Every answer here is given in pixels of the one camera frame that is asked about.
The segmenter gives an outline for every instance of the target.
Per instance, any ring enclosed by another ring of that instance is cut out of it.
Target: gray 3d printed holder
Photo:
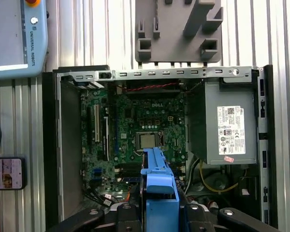
[[[220,0],[136,0],[138,62],[218,62]]]

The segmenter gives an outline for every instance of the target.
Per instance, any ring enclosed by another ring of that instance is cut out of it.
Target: smartphone
[[[0,158],[0,190],[21,190],[25,185],[25,160]]]

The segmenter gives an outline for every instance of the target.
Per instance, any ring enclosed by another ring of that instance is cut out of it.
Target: yellow cable
[[[203,184],[205,185],[205,187],[206,187],[208,190],[210,190],[210,191],[212,191],[212,192],[222,193],[222,192],[230,191],[230,190],[232,190],[233,188],[235,188],[236,186],[238,186],[238,182],[237,182],[236,184],[232,185],[231,187],[226,188],[226,189],[223,189],[223,190],[217,190],[217,189],[214,189],[214,188],[208,186],[208,184],[205,183],[204,178],[203,178],[202,165],[203,165],[203,162],[201,161],[201,162],[200,162],[200,176],[201,176],[201,180],[202,180]]]

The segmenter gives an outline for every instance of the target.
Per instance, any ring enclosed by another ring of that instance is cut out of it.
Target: white cable
[[[193,166],[199,161],[199,159],[196,159],[194,161],[194,163],[192,164],[191,168],[190,168],[190,173],[189,173],[189,182],[188,182],[188,185],[187,185],[187,188],[185,189],[185,195],[187,194],[187,191],[190,187],[190,184],[191,184],[191,181],[192,181],[192,177],[193,177],[193,173],[192,173],[192,168]]]
[[[142,156],[142,154],[138,154],[136,151],[133,151],[137,156]]]

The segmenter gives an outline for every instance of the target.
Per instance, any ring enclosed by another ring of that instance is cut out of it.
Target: metal chassis frame
[[[153,69],[153,70],[106,70],[106,71],[79,71],[79,72],[58,72],[56,75],[57,93],[56,100],[58,101],[58,112],[61,112],[61,92],[60,82],[62,77],[69,76],[77,83],[90,82],[96,87],[101,87],[101,82],[112,81],[127,81],[127,80],[146,80],[146,79],[206,79],[206,78],[223,78],[225,82],[238,82],[238,83],[251,83],[252,70],[259,71],[258,84],[260,79],[264,79],[264,68],[255,66],[234,66],[234,67],[203,67],[203,68],[172,68],[172,69]],[[108,74],[109,79],[100,78],[100,74]],[[258,100],[259,107],[261,109],[261,101],[266,105],[266,94],[261,96],[260,88],[258,87]],[[62,149],[61,149],[61,113],[58,116],[58,175],[59,175],[59,218],[64,220],[64,204],[63,204],[63,172],[62,172]],[[265,118],[258,117],[257,135],[260,133],[267,133],[267,114]],[[260,170],[260,189],[267,189],[267,196],[270,195],[269,190],[269,168],[263,167],[262,151],[266,151],[268,154],[267,140],[258,140],[258,164]],[[263,201],[264,192],[260,191],[261,200],[261,220],[267,224],[269,221],[269,201]]]

